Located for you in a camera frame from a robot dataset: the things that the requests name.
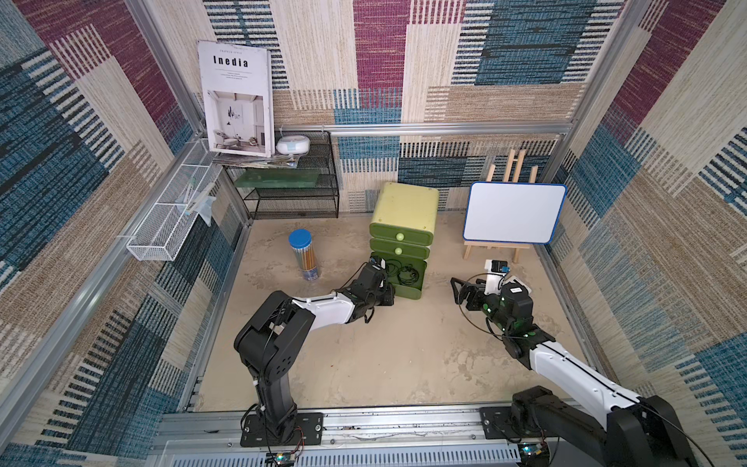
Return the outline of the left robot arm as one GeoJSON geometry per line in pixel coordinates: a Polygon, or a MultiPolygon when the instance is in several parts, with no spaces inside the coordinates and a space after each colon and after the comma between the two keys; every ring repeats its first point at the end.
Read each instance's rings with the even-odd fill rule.
{"type": "Polygon", "coordinates": [[[242,417],[243,447],[260,442],[289,446],[301,440],[288,373],[310,332],[359,319],[369,322],[377,307],[394,304],[386,261],[373,256],[361,265],[358,276],[341,288],[313,298],[294,298],[272,292],[238,332],[233,348],[247,368],[258,402],[242,417]]]}

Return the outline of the black earphones round coil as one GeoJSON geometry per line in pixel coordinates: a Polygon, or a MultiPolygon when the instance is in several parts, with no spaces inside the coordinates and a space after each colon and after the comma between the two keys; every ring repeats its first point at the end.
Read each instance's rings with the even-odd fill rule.
{"type": "Polygon", "coordinates": [[[401,271],[405,272],[407,277],[410,278],[410,284],[407,286],[414,286],[419,282],[420,273],[412,265],[402,266],[401,271]]]}

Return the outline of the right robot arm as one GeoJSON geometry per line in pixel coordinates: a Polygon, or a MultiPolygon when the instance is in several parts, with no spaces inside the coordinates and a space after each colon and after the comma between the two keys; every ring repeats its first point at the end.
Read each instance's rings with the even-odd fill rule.
{"type": "Polygon", "coordinates": [[[511,358],[545,377],[574,401],[542,386],[514,395],[510,420],[517,435],[550,432],[603,466],[695,466],[689,437],[673,406],[607,379],[567,351],[534,321],[533,300],[517,281],[492,284],[451,278],[455,303],[486,318],[486,331],[511,358]]]}

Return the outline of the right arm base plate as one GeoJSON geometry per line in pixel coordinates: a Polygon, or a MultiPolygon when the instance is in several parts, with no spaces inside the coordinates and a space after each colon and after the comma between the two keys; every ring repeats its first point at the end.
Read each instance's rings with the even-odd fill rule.
{"type": "Polygon", "coordinates": [[[527,422],[519,425],[513,420],[511,405],[480,407],[479,415],[484,437],[488,440],[503,439],[519,443],[531,438],[558,437],[552,430],[540,430],[539,427],[530,426],[527,422]]]}

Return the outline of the black earphones large loop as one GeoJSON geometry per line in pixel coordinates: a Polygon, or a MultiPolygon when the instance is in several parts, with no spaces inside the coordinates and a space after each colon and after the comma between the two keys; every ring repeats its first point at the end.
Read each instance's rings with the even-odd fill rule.
{"type": "Polygon", "coordinates": [[[405,272],[402,272],[401,270],[396,270],[396,272],[391,272],[390,278],[399,285],[407,286],[410,284],[410,278],[408,278],[407,274],[405,272]]]}

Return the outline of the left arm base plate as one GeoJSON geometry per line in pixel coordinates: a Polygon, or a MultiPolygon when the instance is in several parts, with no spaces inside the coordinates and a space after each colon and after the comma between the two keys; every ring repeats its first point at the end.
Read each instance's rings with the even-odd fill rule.
{"type": "Polygon", "coordinates": [[[262,414],[245,414],[240,422],[242,448],[319,446],[324,430],[323,413],[297,413],[280,424],[262,414]]]}

